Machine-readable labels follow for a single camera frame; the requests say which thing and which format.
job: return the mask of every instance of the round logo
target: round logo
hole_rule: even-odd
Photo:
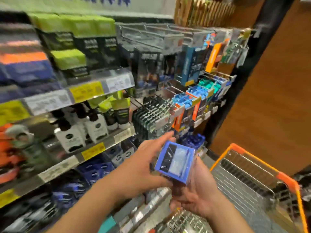
[[[67,139],[71,139],[72,137],[73,137],[73,135],[72,135],[71,133],[69,133],[69,134],[66,135],[66,138],[67,138]]]

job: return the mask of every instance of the person's left hand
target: person's left hand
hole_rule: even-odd
[[[110,179],[109,188],[114,188],[118,199],[134,198],[159,187],[172,187],[173,184],[165,177],[150,173],[150,163],[166,141],[176,142],[173,134],[171,131],[156,140],[144,141],[132,156],[102,179]]]

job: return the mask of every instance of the blue box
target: blue box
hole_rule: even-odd
[[[195,161],[195,149],[167,141],[155,165],[155,170],[184,184]]]

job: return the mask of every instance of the hand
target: hand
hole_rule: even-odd
[[[182,207],[208,219],[211,215],[212,204],[220,192],[207,166],[198,156],[189,178],[190,182],[187,186],[174,183],[169,206],[172,211]]]
[[[150,163],[167,140],[176,142],[173,134],[174,132],[168,132],[156,140],[144,141],[131,157],[102,179],[110,179],[108,188],[114,188],[114,194],[119,200],[134,198],[159,187],[172,187],[173,184],[165,177],[150,173]]]

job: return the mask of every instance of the person's right hand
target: person's right hand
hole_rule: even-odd
[[[180,183],[173,184],[170,209],[173,211],[182,207],[208,219],[211,215],[212,204],[221,193],[208,167],[198,156],[190,175],[190,182],[187,186]]]

